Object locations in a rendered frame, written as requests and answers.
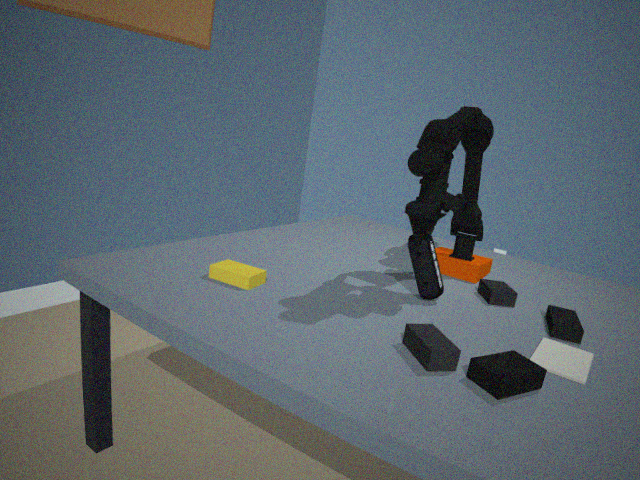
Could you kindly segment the yellow rectangular block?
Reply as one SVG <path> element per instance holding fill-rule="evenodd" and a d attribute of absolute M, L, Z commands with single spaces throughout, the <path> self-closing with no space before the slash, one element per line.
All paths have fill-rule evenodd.
<path fill-rule="evenodd" d="M 266 270 L 228 259 L 209 265 L 208 278 L 250 290 L 265 283 Z"/>

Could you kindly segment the white flat rectangular board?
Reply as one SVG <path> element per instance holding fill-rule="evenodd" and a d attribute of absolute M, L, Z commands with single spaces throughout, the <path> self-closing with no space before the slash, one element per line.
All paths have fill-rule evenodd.
<path fill-rule="evenodd" d="M 593 354 L 543 338 L 529 360 L 544 367 L 549 373 L 585 385 Z"/>

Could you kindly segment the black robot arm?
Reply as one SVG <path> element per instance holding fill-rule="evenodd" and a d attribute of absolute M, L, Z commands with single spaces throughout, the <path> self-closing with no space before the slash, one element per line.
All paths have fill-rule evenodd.
<path fill-rule="evenodd" d="M 408 159 L 410 172 L 418 177 L 448 179 L 452 152 L 458 143 L 466 152 L 462 194 L 456 196 L 439 189 L 435 206 L 454 212 L 450 235 L 456 236 L 453 254 L 449 257 L 473 261 L 476 241 L 482 241 L 482 213 L 477 204 L 482 157 L 494 135 L 491 120 L 478 107 L 460 107 L 447 119 L 431 120 L 425 127 L 417 148 Z M 477 235 L 467 235 L 459 232 Z"/>

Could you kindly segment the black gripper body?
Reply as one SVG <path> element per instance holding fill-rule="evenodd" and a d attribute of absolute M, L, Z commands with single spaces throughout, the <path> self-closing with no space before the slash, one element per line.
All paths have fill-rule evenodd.
<path fill-rule="evenodd" d="M 421 184 L 419 196 L 416 197 L 416 200 L 406 204 L 404 213 L 434 219 L 441 210 L 449 212 L 450 209 L 442 205 L 440 207 L 435 206 L 435 199 L 439 189 L 443 187 L 444 192 L 446 192 L 446 188 L 449 187 L 448 179 L 423 177 L 423 179 L 420 179 L 419 184 Z"/>

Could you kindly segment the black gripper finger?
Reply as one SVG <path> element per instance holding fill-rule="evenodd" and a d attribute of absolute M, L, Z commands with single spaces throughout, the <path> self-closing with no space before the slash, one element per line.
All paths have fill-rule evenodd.
<path fill-rule="evenodd" d="M 428 218 L 423 218 L 423 217 L 419 217 L 411 214 L 407 214 L 407 216 L 409 217 L 415 245 L 420 246 L 424 238 L 424 235 L 426 233 L 426 230 L 428 228 L 428 225 L 433 221 L 435 221 L 437 218 L 428 219 Z"/>
<path fill-rule="evenodd" d="M 437 218 L 437 219 L 428 225 L 428 228 L 427 228 L 427 230 L 426 230 L 426 233 L 428 233 L 428 234 L 432 235 L 433 230 L 434 230 L 434 228 L 435 228 L 435 226 L 436 226 L 436 224 L 437 224 L 437 222 L 438 222 L 438 219 L 440 219 L 441 217 L 443 217 L 443 216 L 445 216 L 445 215 L 446 215 L 446 213 L 442 213 L 442 212 L 437 213 L 437 215 L 436 215 L 436 218 Z"/>

